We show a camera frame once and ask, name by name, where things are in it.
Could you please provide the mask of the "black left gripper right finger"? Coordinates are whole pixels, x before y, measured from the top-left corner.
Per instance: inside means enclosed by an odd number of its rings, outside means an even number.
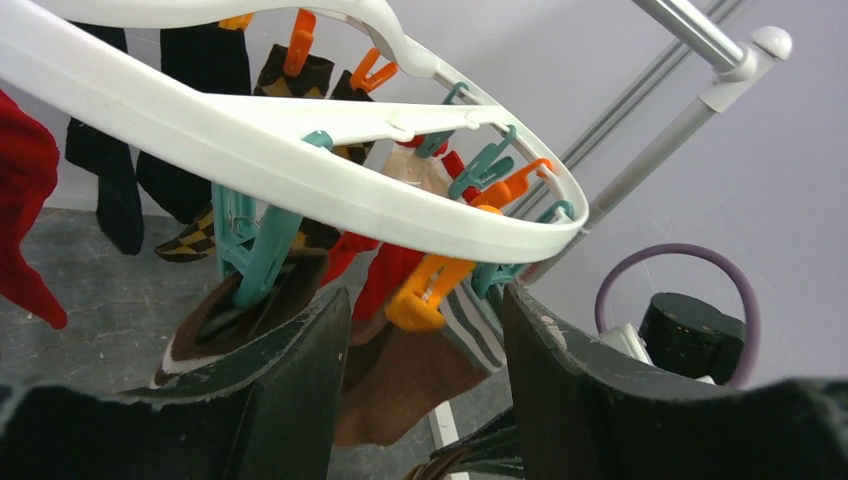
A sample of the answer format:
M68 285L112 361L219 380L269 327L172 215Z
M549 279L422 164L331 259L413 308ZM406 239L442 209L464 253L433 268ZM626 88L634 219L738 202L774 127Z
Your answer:
M742 391L630 358L517 285L502 303L529 479L843 479L847 383Z

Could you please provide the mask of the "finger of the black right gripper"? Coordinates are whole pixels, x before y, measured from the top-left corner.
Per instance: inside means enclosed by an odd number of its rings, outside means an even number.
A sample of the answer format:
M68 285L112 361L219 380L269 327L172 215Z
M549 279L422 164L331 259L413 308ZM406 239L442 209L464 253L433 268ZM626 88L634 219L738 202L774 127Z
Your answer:
M449 474L463 472L524 478L519 431L512 406L475 432L435 450L405 479L446 479Z

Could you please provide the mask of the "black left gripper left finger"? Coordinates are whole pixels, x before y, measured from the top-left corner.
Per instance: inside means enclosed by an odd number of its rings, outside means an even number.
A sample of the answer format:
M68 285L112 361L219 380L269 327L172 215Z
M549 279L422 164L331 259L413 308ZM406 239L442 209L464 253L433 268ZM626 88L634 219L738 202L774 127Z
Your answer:
M349 339L345 289L158 388L1 383L5 479L322 479Z

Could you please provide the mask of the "red cloth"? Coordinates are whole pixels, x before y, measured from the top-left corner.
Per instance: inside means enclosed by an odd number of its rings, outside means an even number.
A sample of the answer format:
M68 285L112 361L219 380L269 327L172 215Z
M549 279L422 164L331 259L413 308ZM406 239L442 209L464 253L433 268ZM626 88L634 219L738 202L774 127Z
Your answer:
M1 94L1 295L54 329L67 314L42 276L21 253L46 199L58 183L59 150L54 137Z

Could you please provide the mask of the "yellow cloth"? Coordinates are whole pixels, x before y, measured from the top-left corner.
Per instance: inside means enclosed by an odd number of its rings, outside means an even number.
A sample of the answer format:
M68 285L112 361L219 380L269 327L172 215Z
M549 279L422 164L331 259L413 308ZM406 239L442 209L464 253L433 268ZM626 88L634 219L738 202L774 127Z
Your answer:
M312 301L328 265L329 255L323 249L290 251L269 294L250 307L234 303L242 275L227 277L179 324L150 386L161 388L171 379L209 365L292 319Z

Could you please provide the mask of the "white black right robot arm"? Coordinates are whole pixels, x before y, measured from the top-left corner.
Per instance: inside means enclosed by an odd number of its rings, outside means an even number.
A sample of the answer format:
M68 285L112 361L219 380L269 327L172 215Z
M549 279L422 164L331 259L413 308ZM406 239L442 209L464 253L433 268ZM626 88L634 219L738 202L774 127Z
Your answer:
M653 295L638 328L600 334L608 346L653 366L713 385L727 385L740 364L745 324L697 298ZM512 408L463 438L435 450L408 479L454 479L461 474L525 477Z

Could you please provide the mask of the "orange clothes clip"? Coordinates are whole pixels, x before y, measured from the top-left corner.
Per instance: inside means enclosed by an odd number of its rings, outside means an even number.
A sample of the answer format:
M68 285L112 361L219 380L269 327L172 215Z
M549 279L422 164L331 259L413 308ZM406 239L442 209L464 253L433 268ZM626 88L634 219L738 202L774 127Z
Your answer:
M298 10L283 63L285 75L297 77L301 74L314 42L316 23L314 13L306 9Z
M475 266L474 260L426 253L378 312L407 332L438 330L446 322L442 301Z

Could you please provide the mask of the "teal clothes clip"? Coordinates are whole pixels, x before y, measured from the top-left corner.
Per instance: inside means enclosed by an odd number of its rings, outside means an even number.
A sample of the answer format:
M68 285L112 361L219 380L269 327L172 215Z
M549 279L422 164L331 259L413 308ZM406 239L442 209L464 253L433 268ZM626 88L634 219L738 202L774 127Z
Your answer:
M256 216L256 200L219 184L211 186L219 274L241 275L231 300L239 308L269 293L299 232L303 216L269 205Z

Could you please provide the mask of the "white round clip hanger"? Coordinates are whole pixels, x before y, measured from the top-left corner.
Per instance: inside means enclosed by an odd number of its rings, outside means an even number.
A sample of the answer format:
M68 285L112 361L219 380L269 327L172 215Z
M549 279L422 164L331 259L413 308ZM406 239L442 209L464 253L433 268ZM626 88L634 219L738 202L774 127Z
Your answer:
M477 86L468 105L352 102L198 92L82 30L165 29L273 10L273 1L5 1L1 77L28 94L184 170L269 204L392 244L491 263L559 253L588 219L560 163L549 189L575 213L554 224L487 213L427 193L308 144L407 141L419 134L516 126L518 150L550 149Z

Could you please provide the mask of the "brown striped sock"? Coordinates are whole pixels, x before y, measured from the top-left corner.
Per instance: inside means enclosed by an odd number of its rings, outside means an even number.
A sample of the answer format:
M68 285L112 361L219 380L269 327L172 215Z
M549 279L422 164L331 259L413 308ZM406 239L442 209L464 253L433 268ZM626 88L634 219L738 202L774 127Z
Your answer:
M440 307L439 330L406 332L378 312L350 328L333 442L389 446L432 410L505 367L494 309L467 283Z

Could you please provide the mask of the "red white santa sock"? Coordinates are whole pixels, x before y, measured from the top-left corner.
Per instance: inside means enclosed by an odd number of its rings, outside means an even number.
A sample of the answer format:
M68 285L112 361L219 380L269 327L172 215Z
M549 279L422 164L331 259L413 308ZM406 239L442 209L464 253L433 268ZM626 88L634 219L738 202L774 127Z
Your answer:
M416 154L424 138L415 137L406 143L397 143L389 152L380 173L404 184L448 196L452 182L465 169L459 154L447 142L437 147L427 157ZM354 232L345 232L329 251L329 266L321 281L326 285L348 269L360 253L376 250L365 283L353 308L352 319L366 321L383 311L394 292L415 270L424 254L405 247L380 242Z

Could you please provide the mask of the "white metal drying rack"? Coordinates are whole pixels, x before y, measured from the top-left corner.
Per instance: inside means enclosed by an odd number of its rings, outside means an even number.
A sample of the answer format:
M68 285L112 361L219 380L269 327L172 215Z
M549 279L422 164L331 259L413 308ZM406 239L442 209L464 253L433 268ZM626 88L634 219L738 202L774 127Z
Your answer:
M725 34L689 1L640 1L638 7L676 37L640 77L561 156L567 168L576 167L639 103L652 93L688 54L706 62L713 79L609 184L591 201L589 218L565 250L573 249L608 213L667 160L713 116L727 110L767 72L787 61L793 39L784 29L763 26L747 43Z

